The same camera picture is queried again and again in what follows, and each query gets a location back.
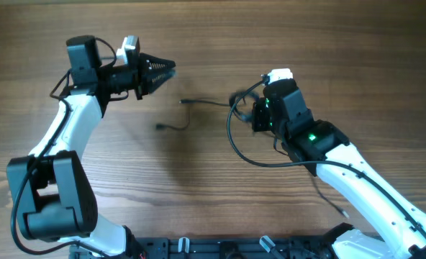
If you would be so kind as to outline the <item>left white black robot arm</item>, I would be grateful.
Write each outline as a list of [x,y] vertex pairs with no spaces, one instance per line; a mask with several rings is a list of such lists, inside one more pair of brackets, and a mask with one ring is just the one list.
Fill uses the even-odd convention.
[[142,53],[133,35],[103,64],[100,43],[93,35],[67,41],[71,66],[50,92],[58,113],[30,153],[6,167],[13,201],[10,230],[19,249],[25,240],[41,240],[52,251],[71,247],[72,256],[148,256],[129,228],[99,214],[81,159],[108,104],[125,100],[131,91],[137,99],[153,93],[174,76],[176,64]]

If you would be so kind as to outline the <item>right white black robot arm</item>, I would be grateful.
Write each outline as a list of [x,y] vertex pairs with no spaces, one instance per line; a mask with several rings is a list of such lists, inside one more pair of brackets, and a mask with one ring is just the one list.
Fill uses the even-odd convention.
[[426,213],[385,181],[335,125],[314,120],[295,80],[265,84],[253,105],[253,129],[272,131],[294,163],[342,194],[378,232],[343,225],[331,232],[338,258],[426,258]]

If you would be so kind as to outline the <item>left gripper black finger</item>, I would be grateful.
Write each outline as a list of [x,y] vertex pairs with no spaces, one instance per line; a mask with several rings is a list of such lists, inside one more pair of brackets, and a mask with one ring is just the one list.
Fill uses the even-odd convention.
[[150,75],[148,78],[148,93],[152,94],[166,81],[174,77],[176,74],[174,69],[167,69]]
[[140,62],[144,69],[149,71],[161,71],[165,69],[173,69],[176,63],[172,60],[157,58],[146,53],[140,53]]

